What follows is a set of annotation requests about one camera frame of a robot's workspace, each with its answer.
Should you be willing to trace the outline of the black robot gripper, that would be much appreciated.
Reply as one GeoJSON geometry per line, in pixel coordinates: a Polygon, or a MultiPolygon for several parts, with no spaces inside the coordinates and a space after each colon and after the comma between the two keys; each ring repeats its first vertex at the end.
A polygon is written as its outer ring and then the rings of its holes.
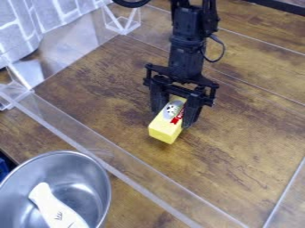
{"type": "Polygon", "coordinates": [[[146,65],[143,84],[150,90],[151,111],[155,115],[169,103],[171,94],[186,98],[182,127],[189,128],[201,115],[202,106],[213,106],[220,85],[202,74],[206,40],[170,38],[169,65],[146,65]]]}

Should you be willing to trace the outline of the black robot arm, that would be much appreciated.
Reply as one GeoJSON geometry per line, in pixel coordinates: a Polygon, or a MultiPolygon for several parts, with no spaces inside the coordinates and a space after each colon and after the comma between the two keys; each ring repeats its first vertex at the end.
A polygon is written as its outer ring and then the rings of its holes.
{"type": "Polygon", "coordinates": [[[197,122],[203,106],[214,105],[220,85],[202,74],[203,61],[217,62],[206,57],[207,38],[221,46],[224,42],[213,34],[218,31],[220,17],[216,0],[202,0],[191,5],[190,0],[171,0],[173,34],[170,36],[169,66],[146,65],[143,85],[150,90],[151,111],[158,114],[169,102],[169,96],[186,99],[182,124],[189,128],[197,122]]]}

